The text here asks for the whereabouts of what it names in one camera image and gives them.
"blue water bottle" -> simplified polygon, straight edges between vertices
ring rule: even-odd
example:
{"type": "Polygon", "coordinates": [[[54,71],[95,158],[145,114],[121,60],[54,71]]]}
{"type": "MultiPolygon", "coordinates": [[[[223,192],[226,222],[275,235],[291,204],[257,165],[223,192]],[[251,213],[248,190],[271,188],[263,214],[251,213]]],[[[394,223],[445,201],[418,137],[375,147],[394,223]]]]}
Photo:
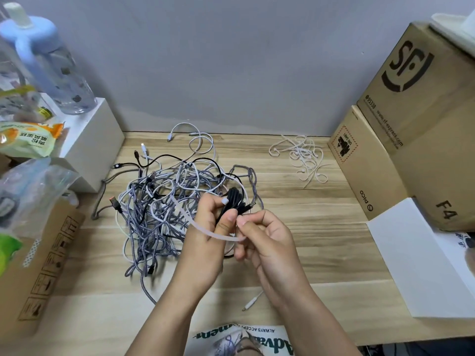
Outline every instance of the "blue water bottle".
{"type": "Polygon", "coordinates": [[[59,38],[54,23],[28,16],[16,2],[3,5],[10,19],[0,23],[0,36],[12,46],[37,84],[63,113],[75,115],[92,110],[97,101],[84,77],[59,38]]]}

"sf express logo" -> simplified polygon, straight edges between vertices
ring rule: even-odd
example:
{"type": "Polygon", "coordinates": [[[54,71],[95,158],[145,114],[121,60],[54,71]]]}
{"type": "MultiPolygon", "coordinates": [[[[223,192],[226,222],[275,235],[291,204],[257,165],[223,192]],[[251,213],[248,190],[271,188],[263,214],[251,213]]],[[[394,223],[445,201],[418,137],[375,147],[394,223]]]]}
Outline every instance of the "sf express logo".
{"type": "Polygon", "coordinates": [[[411,41],[405,41],[398,50],[397,62],[392,60],[389,64],[391,70],[398,71],[396,72],[396,75],[390,77],[388,76],[387,71],[384,71],[383,75],[381,75],[384,86],[394,92],[407,90],[420,80],[429,68],[433,59],[434,55],[430,52],[426,55],[421,49],[414,48],[411,41]]]}

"white box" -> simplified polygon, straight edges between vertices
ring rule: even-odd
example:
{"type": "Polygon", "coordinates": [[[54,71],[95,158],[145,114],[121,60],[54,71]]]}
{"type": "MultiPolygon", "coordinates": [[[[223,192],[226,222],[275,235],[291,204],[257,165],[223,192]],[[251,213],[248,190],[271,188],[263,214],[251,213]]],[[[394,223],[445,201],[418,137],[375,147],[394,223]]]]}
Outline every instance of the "white box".
{"type": "Polygon", "coordinates": [[[65,123],[65,130],[51,153],[52,164],[74,170],[81,176],[71,189],[97,192],[122,146],[124,135],[107,101],[97,98],[97,106],[80,115],[62,113],[51,98],[41,94],[55,117],[48,123],[65,123]]]}
{"type": "Polygon", "coordinates": [[[475,317],[470,236],[432,228],[412,198],[367,225],[413,317],[475,317]]]}

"gray wall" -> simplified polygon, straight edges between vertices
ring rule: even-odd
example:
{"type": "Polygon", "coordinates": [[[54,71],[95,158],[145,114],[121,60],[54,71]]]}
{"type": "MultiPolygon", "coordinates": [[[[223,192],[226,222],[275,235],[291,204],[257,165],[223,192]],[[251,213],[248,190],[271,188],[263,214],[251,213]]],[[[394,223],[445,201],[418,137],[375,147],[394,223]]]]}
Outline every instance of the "gray wall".
{"type": "Polygon", "coordinates": [[[123,130],[331,135],[413,20],[475,0],[17,0],[123,130]]]}

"wooden desk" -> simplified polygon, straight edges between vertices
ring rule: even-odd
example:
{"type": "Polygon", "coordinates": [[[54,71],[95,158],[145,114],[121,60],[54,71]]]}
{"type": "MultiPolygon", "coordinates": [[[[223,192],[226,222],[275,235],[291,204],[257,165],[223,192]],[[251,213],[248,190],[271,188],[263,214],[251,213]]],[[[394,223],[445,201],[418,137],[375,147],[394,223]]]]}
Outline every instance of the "wooden desk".
{"type": "MultiPolygon", "coordinates": [[[[189,156],[186,134],[177,134],[170,143],[166,137],[165,133],[127,133],[118,162],[134,161],[134,150],[140,150],[141,142],[152,156],[189,156]]],[[[330,164],[321,169],[329,181],[312,181],[306,189],[287,154],[279,158],[268,154],[269,146],[278,140],[280,136],[216,135],[218,161],[225,169],[244,164],[256,170],[265,207],[290,227],[313,288],[357,345],[475,335],[475,321],[423,320],[409,315],[365,225],[366,217],[326,145],[328,138],[315,137],[315,142],[324,149],[324,163],[330,164]]],[[[128,173],[115,179],[101,205],[123,191],[133,176],[128,173]]],[[[82,209],[88,215],[94,201],[95,196],[83,197],[82,209]]],[[[101,215],[97,221],[86,219],[38,333],[30,341],[0,348],[0,353],[122,355],[127,350],[152,304],[141,290],[139,277],[123,276],[128,263],[122,258],[124,238],[114,213],[107,209],[101,215]]],[[[170,280],[175,263],[167,260],[153,286],[148,282],[156,298],[170,280]]],[[[222,275],[198,306],[191,331],[230,322],[281,324],[265,296],[249,311],[241,311],[259,292],[258,285],[246,264],[225,260],[222,275]]]]}

